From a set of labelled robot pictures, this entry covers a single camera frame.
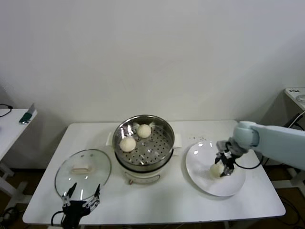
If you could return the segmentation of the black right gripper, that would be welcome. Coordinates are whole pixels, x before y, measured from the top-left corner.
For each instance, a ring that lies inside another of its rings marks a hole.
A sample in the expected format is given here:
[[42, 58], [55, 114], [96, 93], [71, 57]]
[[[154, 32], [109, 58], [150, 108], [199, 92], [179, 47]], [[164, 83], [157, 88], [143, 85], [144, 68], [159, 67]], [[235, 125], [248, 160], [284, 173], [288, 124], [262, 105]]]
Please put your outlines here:
[[242, 148], [233, 139], [220, 141], [220, 152], [216, 154], [214, 163], [222, 161], [224, 167], [220, 177], [230, 176], [235, 169], [235, 160], [248, 152], [248, 149]]

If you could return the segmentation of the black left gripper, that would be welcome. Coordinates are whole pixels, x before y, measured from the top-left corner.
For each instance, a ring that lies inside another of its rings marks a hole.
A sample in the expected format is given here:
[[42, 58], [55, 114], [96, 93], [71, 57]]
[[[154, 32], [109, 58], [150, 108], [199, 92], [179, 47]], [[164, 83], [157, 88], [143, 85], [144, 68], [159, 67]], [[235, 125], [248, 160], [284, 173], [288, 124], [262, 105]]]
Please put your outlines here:
[[82, 217], [89, 215], [90, 209], [95, 209], [100, 203], [100, 184], [97, 186], [93, 197], [85, 201], [71, 201], [70, 199], [75, 191], [77, 182], [73, 184], [67, 192], [64, 192], [61, 199], [63, 201], [64, 219], [63, 227], [78, 227]]

